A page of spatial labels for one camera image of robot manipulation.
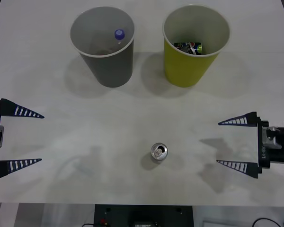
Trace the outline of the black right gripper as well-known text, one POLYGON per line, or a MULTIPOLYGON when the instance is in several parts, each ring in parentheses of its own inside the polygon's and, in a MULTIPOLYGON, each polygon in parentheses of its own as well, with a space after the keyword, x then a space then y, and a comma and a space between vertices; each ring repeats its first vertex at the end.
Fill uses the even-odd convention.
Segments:
POLYGON ((257 112, 233 117, 219 122, 218 125, 257 126, 258 164, 226 160, 216 160, 217 163, 254 179, 258 179, 259 166, 269 169, 271 163, 284 164, 284 127, 269 126, 267 121, 261 121, 257 112))

